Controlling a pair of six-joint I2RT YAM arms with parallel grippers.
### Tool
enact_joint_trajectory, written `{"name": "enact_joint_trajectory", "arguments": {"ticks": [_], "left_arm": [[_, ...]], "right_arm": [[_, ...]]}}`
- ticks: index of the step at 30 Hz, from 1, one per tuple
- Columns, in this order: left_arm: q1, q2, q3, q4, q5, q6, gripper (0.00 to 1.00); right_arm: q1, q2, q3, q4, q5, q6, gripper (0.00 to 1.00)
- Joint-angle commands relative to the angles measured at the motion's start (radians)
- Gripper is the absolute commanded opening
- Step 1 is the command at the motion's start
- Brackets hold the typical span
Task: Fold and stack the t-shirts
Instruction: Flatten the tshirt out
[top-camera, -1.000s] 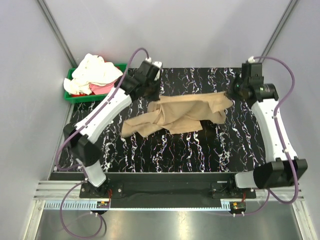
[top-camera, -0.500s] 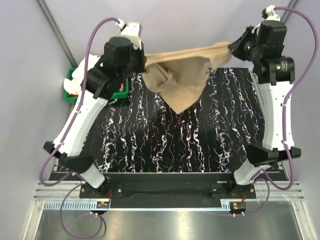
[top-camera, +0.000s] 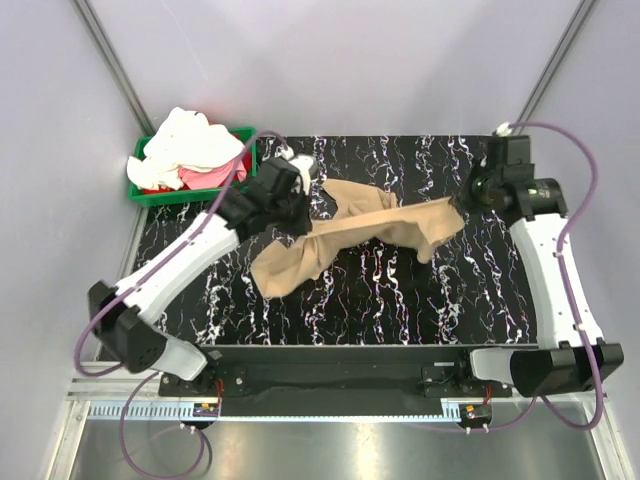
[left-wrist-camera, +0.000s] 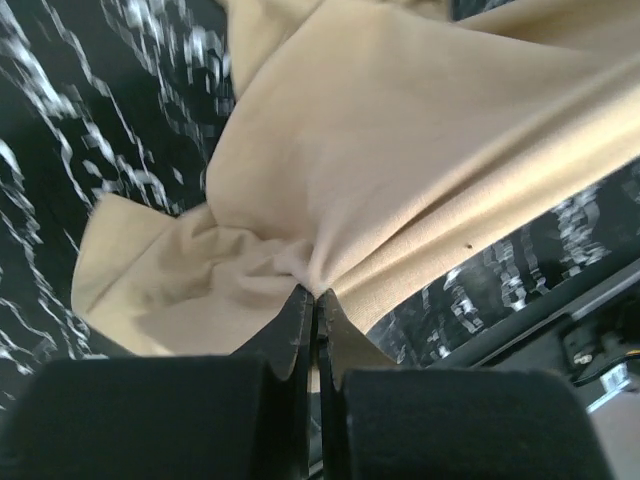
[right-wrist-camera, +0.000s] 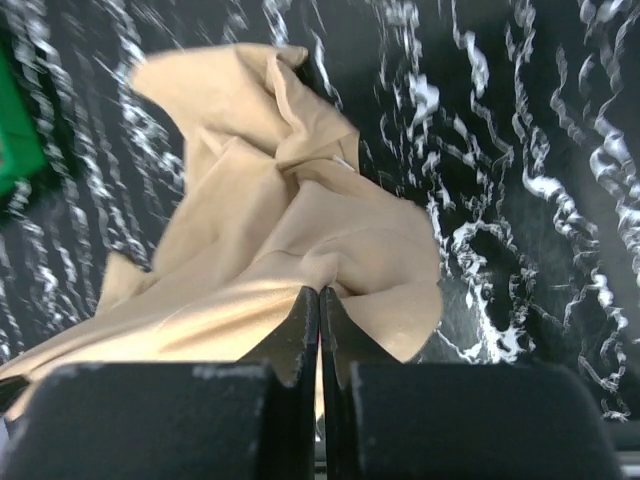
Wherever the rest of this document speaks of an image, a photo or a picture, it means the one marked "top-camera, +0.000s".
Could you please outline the beige t-shirt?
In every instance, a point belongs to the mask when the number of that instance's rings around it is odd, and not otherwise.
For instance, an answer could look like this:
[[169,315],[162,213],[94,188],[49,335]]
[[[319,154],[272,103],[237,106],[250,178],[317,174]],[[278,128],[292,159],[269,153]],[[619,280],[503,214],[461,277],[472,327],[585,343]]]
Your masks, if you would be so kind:
[[310,279],[317,279],[338,253],[371,239],[409,248],[426,264],[434,250],[464,227],[449,198],[398,204],[396,195],[375,186],[329,179],[322,188],[336,202],[330,220],[316,220],[312,230],[292,245],[269,244],[251,264],[251,274],[264,297],[284,297]]

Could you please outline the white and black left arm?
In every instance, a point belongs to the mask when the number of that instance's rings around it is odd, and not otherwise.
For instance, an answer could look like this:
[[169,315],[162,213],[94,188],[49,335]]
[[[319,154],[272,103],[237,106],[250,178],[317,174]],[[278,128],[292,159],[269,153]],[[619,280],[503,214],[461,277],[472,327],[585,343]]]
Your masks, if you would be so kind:
[[200,347],[166,334],[156,322],[166,307],[209,266],[245,241],[276,226],[300,236],[311,229],[315,159],[271,158],[241,188],[221,190],[173,243],[139,270],[110,287],[88,292],[93,333],[132,374],[162,372],[196,396],[216,382],[216,361]]

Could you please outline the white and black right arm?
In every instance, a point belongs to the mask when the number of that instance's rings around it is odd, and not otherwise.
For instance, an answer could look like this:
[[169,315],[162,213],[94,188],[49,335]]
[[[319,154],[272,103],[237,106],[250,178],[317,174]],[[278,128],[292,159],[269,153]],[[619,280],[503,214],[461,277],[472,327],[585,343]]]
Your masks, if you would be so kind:
[[568,210],[559,183],[538,178],[527,136],[489,138],[474,163],[456,208],[470,215],[495,213],[507,226],[525,268],[537,347],[486,348],[470,353],[454,371],[454,384],[476,396],[490,381],[524,397],[593,390],[624,361],[620,344],[608,343],[582,290],[565,228]]

